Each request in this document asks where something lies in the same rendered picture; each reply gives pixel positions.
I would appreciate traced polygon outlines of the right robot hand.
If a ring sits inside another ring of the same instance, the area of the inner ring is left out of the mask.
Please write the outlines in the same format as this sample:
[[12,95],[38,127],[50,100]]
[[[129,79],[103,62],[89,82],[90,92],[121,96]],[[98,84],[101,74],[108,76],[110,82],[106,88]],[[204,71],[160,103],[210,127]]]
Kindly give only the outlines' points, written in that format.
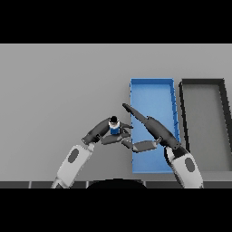
[[160,144],[164,149],[166,147],[171,147],[173,150],[176,150],[178,147],[182,147],[181,143],[174,137],[174,135],[159,121],[150,116],[143,116],[140,112],[126,103],[123,103],[122,106],[127,112],[140,121],[155,139],[154,141],[145,140],[134,144],[124,141],[123,144],[125,146],[131,148],[136,153],[154,150],[158,144]]

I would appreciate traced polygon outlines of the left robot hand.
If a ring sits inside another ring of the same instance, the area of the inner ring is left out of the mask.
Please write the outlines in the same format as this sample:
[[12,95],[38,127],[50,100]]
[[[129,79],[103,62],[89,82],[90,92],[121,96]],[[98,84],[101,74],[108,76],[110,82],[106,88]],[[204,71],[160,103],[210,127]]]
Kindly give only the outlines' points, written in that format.
[[132,126],[120,121],[120,133],[111,135],[109,127],[109,119],[107,118],[99,122],[92,130],[90,130],[86,136],[82,138],[82,142],[85,145],[90,143],[97,143],[101,141],[103,145],[108,145],[116,142],[120,142],[122,139],[129,138],[130,134],[127,129],[132,129]]

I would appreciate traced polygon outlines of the blue bin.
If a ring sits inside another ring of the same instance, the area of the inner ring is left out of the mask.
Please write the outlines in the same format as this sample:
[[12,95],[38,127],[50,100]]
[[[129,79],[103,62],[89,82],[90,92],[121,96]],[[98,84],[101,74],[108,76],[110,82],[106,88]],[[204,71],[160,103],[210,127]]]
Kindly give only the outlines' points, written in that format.
[[[179,120],[176,104],[176,91],[172,78],[131,78],[130,106],[149,120],[152,131],[133,115],[130,121],[131,142],[144,140],[155,141],[166,128],[177,141],[179,137]],[[159,144],[155,150],[132,153],[132,172],[135,174],[171,173],[172,169],[164,157],[164,147]]]

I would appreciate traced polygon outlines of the dark grey bin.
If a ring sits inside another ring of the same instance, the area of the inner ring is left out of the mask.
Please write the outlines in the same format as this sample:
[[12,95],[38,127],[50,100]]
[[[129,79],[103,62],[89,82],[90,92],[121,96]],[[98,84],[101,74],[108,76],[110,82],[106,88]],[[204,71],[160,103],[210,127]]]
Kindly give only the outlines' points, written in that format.
[[180,107],[187,150],[201,171],[232,171],[232,112],[223,78],[182,79]]

